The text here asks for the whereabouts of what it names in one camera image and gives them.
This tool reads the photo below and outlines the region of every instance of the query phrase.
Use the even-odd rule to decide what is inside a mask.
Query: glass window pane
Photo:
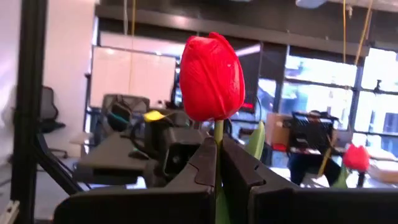
[[[254,114],[243,111],[238,111],[232,115],[231,119],[241,119],[246,121],[265,121],[267,114],[272,112],[274,97],[275,97],[276,82],[265,78],[259,79],[259,86],[257,89],[257,97],[261,103],[261,109],[258,101],[256,102],[256,112]]]
[[[361,92],[355,130],[398,134],[398,96]]]
[[[355,76],[354,65],[290,55],[286,58],[286,78],[353,86]]]
[[[339,119],[339,129],[346,129],[352,95],[351,90],[341,88],[284,83],[279,112],[292,114],[294,111],[327,111]]]
[[[383,149],[398,157],[398,138],[392,136],[379,136],[372,134],[354,133],[353,143],[357,146],[366,146],[374,149]]]
[[[370,49],[366,57],[362,87],[374,89],[377,80],[382,80],[380,88],[384,91],[398,91],[397,54],[392,51]]]

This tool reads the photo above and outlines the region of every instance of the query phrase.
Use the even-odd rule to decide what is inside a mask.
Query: flower
[[[365,147],[351,144],[343,156],[343,164],[347,168],[364,172],[369,168],[369,158]]]
[[[180,87],[185,112],[195,121],[224,120],[244,100],[241,64],[228,41],[217,33],[187,40],[181,60]]]

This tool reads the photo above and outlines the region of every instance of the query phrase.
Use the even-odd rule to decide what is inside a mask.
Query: yellow object
[[[145,122],[158,121],[163,118],[165,118],[165,116],[162,115],[159,111],[155,111],[155,110],[144,114]]]

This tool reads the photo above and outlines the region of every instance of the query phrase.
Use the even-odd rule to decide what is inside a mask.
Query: tulip stem
[[[217,144],[217,170],[216,170],[216,197],[221,189],[221,147],[223,145],[224,121],[215,121],[214,124],[214,140]]]

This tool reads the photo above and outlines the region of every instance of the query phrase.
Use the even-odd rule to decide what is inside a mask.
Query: yellow cable
[[[362,35],[361,35],[361,39],[359,40],[359,46],[358,46],[358,51],[356,52],[356,56],[355,56],[355,66],[358,66],[358,61],[359,61],[359,56],[361,55],[361,51],[362,51],[362,46],[363,46],[363,42],[365,40],[365,35],[366,35],[366,31],[368,30],[368,24],[369,24],[369,19],[370,19],[370,14],[372,11],[372,6],[373,6],[373,0],[370,0],[369,2],[369,6],[368,6],[368,12],[366,13],[366,18],[365,18],[365,23],[364,23],[364,27],[362,30]],[[343,0],[343,62],[346,63],[346,0]],[[350,134],[353,134],[353,131],[351,129],[351,125],[348,123],[348,131],[350,132]],[[326,162],[327,159],[330,157],[331,154],[331,149],[333,148],[334,144],[335,144],[335,139],[330,140],[330,138],[328,138],[329,143],[330,143],[330,147],[329,149],[326,151],[324,157],[323,157],[323,161],[321,164],[321,167],[319,168],[318,171],[318,177],[323,175],[323,171],[325,169],[326,166]]]
[[[346,40],[346,0],[343,1],[343,62],[346,63],[346,50],[347,50],[347,40]]]
[[[361,51],[362,51],[362,45],[365,40],[366,31],[368,31],[368,24],[369,24],[371,11],[372,11],[372,6],[373,6],[373,0],[370,0],[369,6],[368,6],[368,12],[366,13],[365,24],[363,25],[361,40],[359,41],[358,51],[356,52],[355,66],[358,65],[359,56],[361,55]]]
[[[136,0],[132,0],[132,11],[131,11],[131,50],[134,50],[134,30],[136,28]],[[131,86],[131,77],[133,75],[132,63],[133,63],[133,52],[130,54],[130,74],[129,74],[129,93]]]

